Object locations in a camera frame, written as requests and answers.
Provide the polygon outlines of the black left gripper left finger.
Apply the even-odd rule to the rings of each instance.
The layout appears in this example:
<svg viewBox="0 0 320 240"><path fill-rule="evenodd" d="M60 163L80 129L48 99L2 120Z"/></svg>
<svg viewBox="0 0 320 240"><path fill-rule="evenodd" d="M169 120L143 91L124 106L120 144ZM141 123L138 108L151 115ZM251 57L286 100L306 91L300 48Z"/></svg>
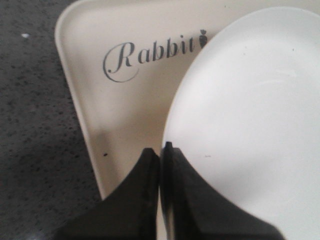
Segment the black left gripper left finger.
<svg viewBox="0 0 320 240"><path fill-rule="evenodd" d="M56 240L155 240L160 158L143 149L136 165L102 202L68 221Z"/></svg>

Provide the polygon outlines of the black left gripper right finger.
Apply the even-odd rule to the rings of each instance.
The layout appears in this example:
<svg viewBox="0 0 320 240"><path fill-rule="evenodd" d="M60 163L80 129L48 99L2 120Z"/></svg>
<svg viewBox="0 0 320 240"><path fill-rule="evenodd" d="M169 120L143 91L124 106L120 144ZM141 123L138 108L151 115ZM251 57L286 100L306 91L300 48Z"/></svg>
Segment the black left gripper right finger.
<svg viewBox="0 0 320 240"><path fill-rule="evenodd" d="M160 156L161 205L169 240L282 240L273 225L213 189L182 151L166 142Z"/></svg>

